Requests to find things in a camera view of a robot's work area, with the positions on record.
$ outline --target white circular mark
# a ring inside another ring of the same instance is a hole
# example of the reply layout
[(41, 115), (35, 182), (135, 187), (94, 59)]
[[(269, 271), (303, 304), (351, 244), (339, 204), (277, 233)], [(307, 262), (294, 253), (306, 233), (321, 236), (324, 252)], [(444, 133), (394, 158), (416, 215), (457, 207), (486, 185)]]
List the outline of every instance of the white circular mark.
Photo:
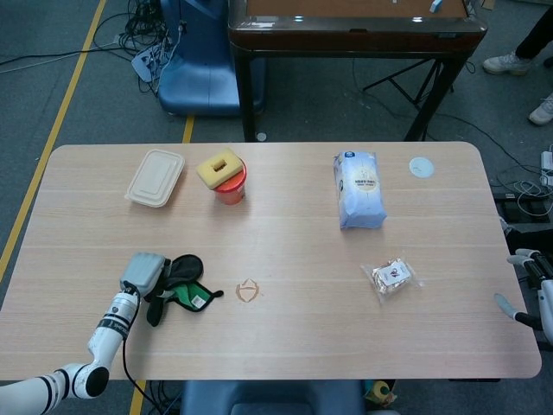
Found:
[(409, 162), (410, 172), (421, 179), (426, 179), (434, 174), (434, 164), (425, 157), (415, 157)]

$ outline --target yellow sponge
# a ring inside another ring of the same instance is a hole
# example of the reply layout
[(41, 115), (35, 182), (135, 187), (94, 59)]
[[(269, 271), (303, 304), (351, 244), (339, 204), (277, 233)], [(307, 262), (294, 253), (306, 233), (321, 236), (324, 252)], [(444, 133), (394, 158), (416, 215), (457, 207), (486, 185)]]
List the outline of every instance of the yellow sponge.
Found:
[(213, 189), (237, 175), (243, 168), (242, 161), (236, 154), (231, 149), (225, 149), (200, 164), (196, 172), (206, 186)]

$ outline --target wooden table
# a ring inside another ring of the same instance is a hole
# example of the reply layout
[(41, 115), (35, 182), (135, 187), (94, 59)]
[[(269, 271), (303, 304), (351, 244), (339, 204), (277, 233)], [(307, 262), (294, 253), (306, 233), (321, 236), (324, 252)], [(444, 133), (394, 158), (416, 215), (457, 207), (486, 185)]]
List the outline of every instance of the wooden table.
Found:
[(230, 0), (229, 39), (245, 141), (256, 140), (251, 65), (260, 57), (435, 60), (442, 70), (404, 137), (405, 141), (419, 140), (487, 31), (476, 16), (480, 6), (474, 0), (444, 1), (436, 13), (430, 13), (431, 3)]
[[(201, 282), (224, 290), (202, 313), (146, 307), (130, 334), (131, 373), (147, 379), (531, 377), (541, 366), (478, 151), (463, 143), (229, 144), (247, 163), (246, 199), (214, 200), (195, 167), (225, 144), (64, 146), (51, 156), (0, 312), (0, 378), (88, 362), (86, 343), (133, 252), (192, 252)], [(166, 207), (124, 198), (145, 153), (181, 153)], [(379, 230), (338, 226), (340, 150), (378, 153)], [(435, 164), (418, 179), (414, 156)], [(361, 264), (403, 255), (424, 282), (380, 306)], [(250, 278), (258, 296), (240, 301)], [(122, 379), (120, 356), (112, 379)]]

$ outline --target logo on table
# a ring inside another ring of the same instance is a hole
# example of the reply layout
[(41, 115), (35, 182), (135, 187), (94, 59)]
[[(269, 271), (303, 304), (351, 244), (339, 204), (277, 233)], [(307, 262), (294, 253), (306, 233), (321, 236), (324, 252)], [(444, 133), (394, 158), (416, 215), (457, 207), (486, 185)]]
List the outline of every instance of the logo on table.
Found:
[(254, 300), (257, 294), (259, 294), (259, 285), (253, 279), (248, 278), (236, 286), (236, 296), (244, 303)]

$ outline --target tissue package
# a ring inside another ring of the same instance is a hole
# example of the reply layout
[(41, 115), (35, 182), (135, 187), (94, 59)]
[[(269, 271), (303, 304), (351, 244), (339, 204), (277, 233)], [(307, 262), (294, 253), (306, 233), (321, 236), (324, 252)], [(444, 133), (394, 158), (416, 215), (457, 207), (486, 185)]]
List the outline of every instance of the tissue package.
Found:
[(343, 151), (334, 158), (340, 227), (381, 227), (386, 218), (374, 153)]

